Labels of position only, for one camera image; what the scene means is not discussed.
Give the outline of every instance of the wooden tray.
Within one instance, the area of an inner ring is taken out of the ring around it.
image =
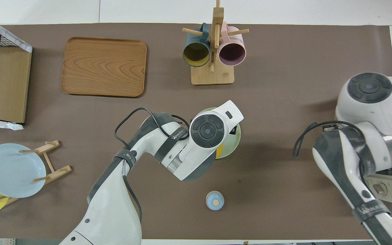
[[[137,97],[145,88],[146,44],[72,37],[66,43],[61,89],[72,95]]]

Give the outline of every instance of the black strap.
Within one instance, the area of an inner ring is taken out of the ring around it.
[[[365,138],[361,136],[356,130],[351,127],[340,128],[340,130],[347,136],[350,144],[357,153],[359,160],[361,160],[361,172],[364,176],[376,173],[376,164],[370,148],[365,142]]]
[[[347,121],[333,120],[333,121],[324,121],[324,122],[314,122],[314,123],[310,124],[305,129],[305,131],[299,136],[299,138],[297,138],[297,141],[294,144],[294,148],[293,148],[293,157],[294,158],[299,158],[300,148],[302,147],[302,142],[304,140],[305,135],[309,131],[311,131],[311,130],[319,127],[319,126],[326,125],[326,124],[345,124],[345,125],[348,125],[350,127],[353,127],[359,133],[359,135],[361,135],[361,137],[364,138],[364,134],[361,132],[361,130],[358,127],[356,127],[354,124],[351,124],[351,123],[349,123]]]
[[[132,198],[135,201],[135,204],[137,205],[138,208],[138,219],[140,220],[140,223],[142,222],[142,207],[140,206],[140,202],[138,202],[137,197],[134,194],[134,191],[131,189],[131,186],[129,186],[128,179],[126,178],[126,175],[122,176],[123,182],[125,182],[126,188],[129,191],[129,194],[131,194]]]
[[[170,152],[173,146],[176,145],[179,139],[182,138],[187,133],[188,133],[187,130],[185,130],[183,127],[179,127],[177,130],[175,130],[160,146],[157,153],[155,153],[154,159],[157,162],[161,163],[161,161],[168,154],[168,152]]]
[[[371,200],[369,202],[365,202],[359,205],[358,207],[352,210],[352,213],[360,224],[362,224],[364,220],[370,217],[374,217],[377,214],[382,214],[382,213],[391,214],[391,212],[388,210],[385,204],[379,199]]]
[[[118,151],[113,158],[126,160],[126,162],[129,164],[130,171],[135,166],[135,163],[137,162],[135,156],[132,155],[132,153],[126,148],[123,148],[120,151]]]

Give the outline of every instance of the mug rack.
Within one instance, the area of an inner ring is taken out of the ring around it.
[[[220,7],[220,0],[216,0],[213,8],[213,20],[211,22],[210,61],[201,67],[191,67],[191,81],[193,85],[220,85],[234,82],[234,67],[222,64],[219,60],[219,41],[221,27],[224,21],[224,8]],[[183,32],[201,36],[202,32],[183,28]],[[228,36],[248,33],[249,29],[228,32]]]

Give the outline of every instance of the mug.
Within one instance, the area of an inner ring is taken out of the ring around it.
[[[222,24],[222,37],[219,40],[219,60],[227,66],[240,64],[246,58],[242,34],[228,36],[228,32],[238,31],[238,28]]]
[[[201,31],[202,36],[187,34],[182,57],[187,64],[193,67],[200,67],[210,60],[209,26],[207,23],[203,23],[201,28],[195,29],[195,31]]]

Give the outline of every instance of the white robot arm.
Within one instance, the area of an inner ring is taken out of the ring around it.
[[[336,185],[353,215],[378,243],[392,245],[392,218],[362,177],[392,167],[392,83],[377,73],[362,73],[343,86],[336,107],[338,130],[323,132],[314,159]]]
[[[125,181],[143,153],[153,155],[179,180],[194,180],[208,170],[216,148],[243,119],[232,101],[196,115],[190,133],[168,113],[148,117],[96,181],[87,197],[84,218],[60,244],[140,245],[140,220]]]

